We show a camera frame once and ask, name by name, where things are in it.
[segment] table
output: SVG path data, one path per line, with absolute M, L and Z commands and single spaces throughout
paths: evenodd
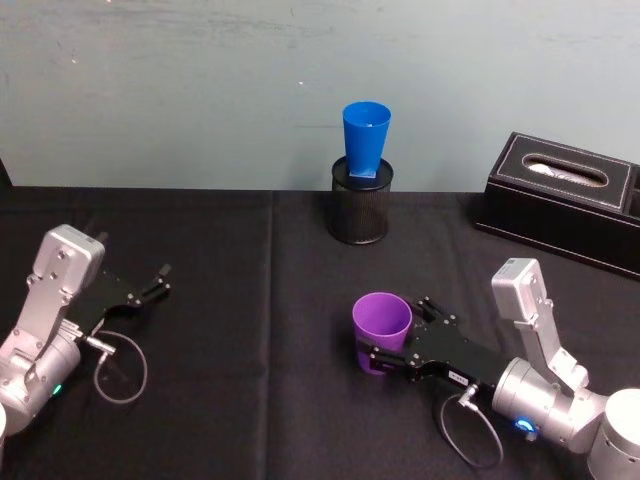
M 109 231 L 105 262 L 124 277 L 171 263 L 174 292 L 136 334 L 150 363 L 140 401 L 104 404 L 81 370 L 46 422 L 8 440 L 3 478 L 585 477 L 584 459 L 531 445 L 494 415 L 505 461 L 474 472 L 433 421 L 446 386 L 356 365 L 351 306 L 376 290 L 428 294 L 474 341 L 524 355 L 490 281 L 527 256 L 541 262 L 563 345 L 591 387 L 640 385 L 640 284 L 474 229 L 475 198 L 393 194 L 387 237 L 354 247 L 326 232 L 324 192 L 12 189 L 0 197 L 5 331 L 42 235 L 62 222 Z M 454 435 L 492 455 L 479 422 L 459 415 Z

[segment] purple cup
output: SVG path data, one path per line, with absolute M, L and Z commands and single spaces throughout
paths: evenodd
M 394 352 L 402 350 L 411 327 L 411 308 L 403 299 L 392 293 L 369 293 L 353 305 L 352 316 L 356 342 L 364 340 Z M 357 350 L 358 363 L 365 372 L 384 375 L 370 368 L 366 352 Z

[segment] plastic cup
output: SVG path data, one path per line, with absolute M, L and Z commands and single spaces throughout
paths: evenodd
M 391 111 L 376 102 L 356 102 L 342 111 L 349 174 L 375 178 L 387 138 Z
M 378 347 L 399 352 L 411 327 L 411 308 L 392 293 L 374 292 L 359 298 L 353 305 L 356 342 L 366 341 Z M 384 375 L 370 368 L 367 352 L 358 351 L 358 363 L 367 373 Z

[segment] label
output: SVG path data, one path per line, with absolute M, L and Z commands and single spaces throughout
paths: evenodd
M 456 372 L 452 372 L 451 370 L 449 370 L 449 378 L 454 382 L 464 385 L 465 387 L 469 386 L 469 380 L 464 378 L 462 375 L 458 375 Z

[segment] blue led light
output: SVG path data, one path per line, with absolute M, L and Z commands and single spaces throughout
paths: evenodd
M 535 424 L 526 418 L 518 418 L 515 422 L 515 426 L 524 432 L 536 432 Z

